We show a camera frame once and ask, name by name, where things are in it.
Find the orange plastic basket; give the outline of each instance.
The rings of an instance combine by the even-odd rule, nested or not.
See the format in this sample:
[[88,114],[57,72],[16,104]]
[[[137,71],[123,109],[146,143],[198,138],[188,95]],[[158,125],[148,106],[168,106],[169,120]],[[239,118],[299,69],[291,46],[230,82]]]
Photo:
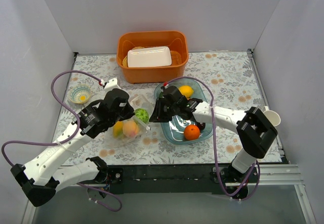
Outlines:
[[[162,67],[129,68],[123,66],[123,59],[135,47],[167,46],[171,51],[172,64]],[[117,63],[129,83],[164,82],[183,75],[189,54],[187,39],[179,31],[131,32],[122,35],[118,41]]]

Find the floral pattern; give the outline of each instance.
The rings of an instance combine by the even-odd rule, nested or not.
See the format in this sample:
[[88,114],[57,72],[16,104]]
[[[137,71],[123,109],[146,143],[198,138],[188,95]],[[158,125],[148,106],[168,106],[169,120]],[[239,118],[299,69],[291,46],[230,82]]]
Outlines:
[[[130,99],[143,94],[154,104],[154,90],[158,84],[129,84],[124,80],[122,70],[116,63],[115,55],[77,56],[75,70],[89,72],[107,81],[118,78],[119,85],[126,90]],[[190,53],[186,65],[185,76],[192,76],[203,80],[215,95],[214,105],[238,110],[245,110],[251,106],[263,106],[264,101],[258,89],[254,72],[246,52],[201,52]],[[68,92],[77,84],[87,84],[93,92],[91,101],[103,98],[104,91],[97,81],[83,74],[72,74],[68,85]],[[204,90],[207,100],[210,96]],[[73,110],[78,111],[84,106],[64,99]],[[64,108],[56,128],[58,137],[71,122],[73,116]],[[88,157],[100,156],[108,165],[132,164],[199,164],[213,163],[214,151],[212,138],[188,145],[174,145],[168,142],[162,132],[160,124],[150,124],[151,130],[141,135],[135,141],[114,145],[106,140],[107,131],[98,135],[92,142],[84,145],[65,164],[74,165],[85,161]],[[241,142],[237,134],[217,127],[217,154],[220,163],[229,163],[241,150]],[[272,144],[262,162],[281,162],[277,145]]]

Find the table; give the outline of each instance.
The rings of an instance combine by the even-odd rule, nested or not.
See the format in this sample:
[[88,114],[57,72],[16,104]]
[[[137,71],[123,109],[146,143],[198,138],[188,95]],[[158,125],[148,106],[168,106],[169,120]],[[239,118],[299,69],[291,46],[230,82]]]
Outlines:
[[[89,72],[107,81],[118,78],[123,90],[130,99],[139,94],[154,104],[154,89],[158,84],[129,84],[125,81],[121,69],[116,62],[116,55],[78,55],[74,64],[75,70]],[[254,71],[246,52],[199,52],[189,53],[185,76],[203,80],[211,87],[215,96],[214,105],[231,109],[245,110],[251,106],[264,106]],[[73,74],[70,78],[67,93],[77,84],[87,84],[93,91],[91,101],[103,98],[105,93],[97,81],[83,74]],[[207,100],[210,96],[204,90]],[[73,110],[81,110],[84,106],[69,101],[64,102]],[[55,138],[60,135],[73,119],[72,114],[62,108],[55,130]],[[110,147],[105,140],[105,133],[98,135],[92,142],[79,149],[70,157],[65,165],[84,162],[88,157],[100,156],[108,165],[149,165],[149,164],[207,164],[214,162],[212,138],[189,144],[174,145],[168,142],[160,124],[151,124],[151,130],[135,141]],[[217,151],[219,163],[230,163],[241,150],[241,142],[237,134],[217,127]],[[281,162],[277,144],[274,143],[261,162]]]

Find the blue plastic container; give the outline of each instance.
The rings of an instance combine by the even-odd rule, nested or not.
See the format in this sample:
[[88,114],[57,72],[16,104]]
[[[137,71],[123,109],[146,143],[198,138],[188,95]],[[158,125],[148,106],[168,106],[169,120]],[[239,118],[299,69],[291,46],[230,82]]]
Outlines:
[[[207,101],[204,95],[203,90],[201,89],[200,85],[198,82],[192,80],[192,79],[179,79],[176,80],[172,83],[170,83],[170,86],[176,86],[176,87],[181,87],[188,85],[190,86],[193,90],[194,93],[191,96],[191,98],[198,98],[202,99],[204,101]],[[157,99],[162,92],[161,86],[163,86],[163,83],[159,84],[155,91],[154,91],[154,97]],[[183,131],[184,129],[191,124],[196,124],[195,122],[191,120],[183,120],[179,116],[174,116],[172,117],[172,120],[168,123],[161,123],[163,134],[166,137],[166,139],[173,143],[173,144],[192,144],[196,143],[205,139],[210,138],[213,135],[213,125],[212,124],[206,124],[206,127],[204,130],[200,132],[200,136],[196,140],[186,140],[183,136]]]

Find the gray wall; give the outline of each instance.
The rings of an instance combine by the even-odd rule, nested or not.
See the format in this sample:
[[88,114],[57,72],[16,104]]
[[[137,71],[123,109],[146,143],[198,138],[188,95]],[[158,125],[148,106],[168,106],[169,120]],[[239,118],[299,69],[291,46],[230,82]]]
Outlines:
[[269,104],[281,114],[284,150],[298,163],[324,223],[324,0],[280,0],[256,48]]
[[45,0],[74,52],[115,53],[126,32],[176,29],[190,51],[254,48],[279,0]]
[[[73,53],[44,0],[0,0],[0,135],[10,139],[50,142],[59,104],[51,96],[52,78],[70,69]],[[67,79],[57,83],[62,96]],[[10,145],[14,163],[25,163],[37,146]],[[20,223],[27,198],[0,156],[0,223]]]

